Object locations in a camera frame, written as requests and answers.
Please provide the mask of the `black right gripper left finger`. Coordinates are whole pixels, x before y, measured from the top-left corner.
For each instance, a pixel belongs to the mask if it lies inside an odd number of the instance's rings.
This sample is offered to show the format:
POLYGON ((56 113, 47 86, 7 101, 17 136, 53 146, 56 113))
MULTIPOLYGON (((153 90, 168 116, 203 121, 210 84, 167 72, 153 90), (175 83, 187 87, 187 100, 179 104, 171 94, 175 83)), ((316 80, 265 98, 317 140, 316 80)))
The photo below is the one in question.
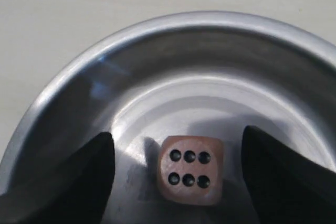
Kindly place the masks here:
POLYGON ((100 223, 115 176, 111 133, 1 195, 1 223, 100 223))

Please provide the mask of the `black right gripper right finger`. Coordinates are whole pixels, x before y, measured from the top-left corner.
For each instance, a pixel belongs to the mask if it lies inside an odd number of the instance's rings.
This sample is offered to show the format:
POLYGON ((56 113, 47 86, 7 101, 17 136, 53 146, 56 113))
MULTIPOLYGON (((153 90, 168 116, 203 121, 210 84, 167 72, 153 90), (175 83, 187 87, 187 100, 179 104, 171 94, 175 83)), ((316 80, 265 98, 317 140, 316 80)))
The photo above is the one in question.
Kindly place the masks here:
POLYGON ((335 223, 335 172, 256 126, 244 129, 241 164, 260 223, 335 223))

